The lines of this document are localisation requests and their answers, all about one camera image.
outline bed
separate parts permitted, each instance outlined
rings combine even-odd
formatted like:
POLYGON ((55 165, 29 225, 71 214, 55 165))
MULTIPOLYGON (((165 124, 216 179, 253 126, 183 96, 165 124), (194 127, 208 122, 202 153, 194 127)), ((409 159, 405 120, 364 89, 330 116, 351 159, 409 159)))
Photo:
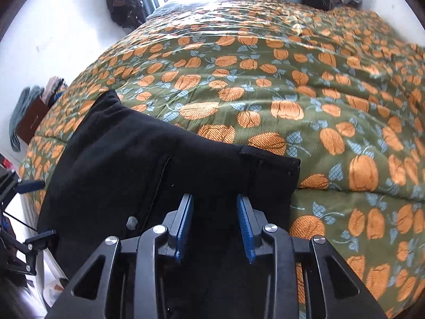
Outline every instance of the bed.
MULTIPOLYGON (((111 89, 205 138, 297 157, 290 233, 326 236, 392 318, 425 289, 424 52, 376 13, 349 7, 219 0, 171 12, 74 80, 20 175, 48 190, 67 142, 111 89)), ((45 193, 29 195, 38 212, 45 193)))

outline floral bedspread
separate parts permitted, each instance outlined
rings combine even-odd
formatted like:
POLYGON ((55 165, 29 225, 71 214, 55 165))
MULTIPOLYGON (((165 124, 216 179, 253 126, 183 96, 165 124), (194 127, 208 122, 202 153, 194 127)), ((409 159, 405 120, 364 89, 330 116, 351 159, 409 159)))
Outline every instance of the floral bedspread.
MULTIPOLYGON (((110 89, 205 138, 298 157, 290 233, 325 235, 391 318, 425 288, 424 59, 376 13, 351 8, 220 0, 154 18, 75 79, 20 173, 48 184, 110 89)), ((37 210, 44 195, 30 195, 37 210)))

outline white wall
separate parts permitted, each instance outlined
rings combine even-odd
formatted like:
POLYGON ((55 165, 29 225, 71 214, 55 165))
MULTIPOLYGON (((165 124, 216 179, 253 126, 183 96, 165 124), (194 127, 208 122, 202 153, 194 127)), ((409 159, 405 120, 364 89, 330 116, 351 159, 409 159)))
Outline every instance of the white wall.
POLYGON ((378 13, 404 41, 425 46, 425 30, 405 0, 363 0, 362 9, 378 13))
POLYGON ((27 0, 0 42, 0 153, 14 165, 9 118, 25 86, 51 76, 68 84, 126 32, 112 22, 106 0, 27 0))

